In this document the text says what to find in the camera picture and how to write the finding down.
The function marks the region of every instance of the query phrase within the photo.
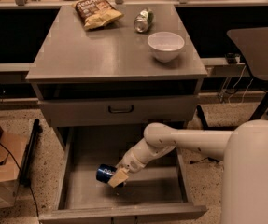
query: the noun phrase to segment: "silver can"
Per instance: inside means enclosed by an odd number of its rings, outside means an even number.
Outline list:
[[[146,32],[153,21],[153,12],[149,8],[144,8],[134,20],[134,28],[138,33]]]

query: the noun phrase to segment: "chair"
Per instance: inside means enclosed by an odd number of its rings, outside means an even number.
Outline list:
[[[247,70],[257,80],[268,82],[268,27],[232,29],[227,36],[240,50]],[[268,92],[249,120],[260,119],[268,108]]]

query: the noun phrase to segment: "robotic hand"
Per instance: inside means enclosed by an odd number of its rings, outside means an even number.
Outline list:
[[[224,161],[221,224],[268,223],[268,121],[253,120],[233,132],[176,130],[152,123],[129,149],[108,184],[116,187],[128,173],[182,147]]]

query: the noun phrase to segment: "white bowl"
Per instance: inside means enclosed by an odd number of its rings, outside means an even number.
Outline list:
[[[184,47],[180,35],[169,32],[158,32],[148,37],[152,55],[162,63],[168,63],[176,58]]]

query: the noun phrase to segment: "closed drawer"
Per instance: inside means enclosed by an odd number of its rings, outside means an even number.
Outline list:
[[[109,125],[70,129],[55,210],[41,215],[45,224],[135,224],[192,219],[205,206],[192,202],[181,152],[130,174],[123,188],[96,181],[100,164],[116,165],[141,139],[142,125]]]
[[[42,101],[52,127],[191,120],[198,96],[162,96],[91,100]]]

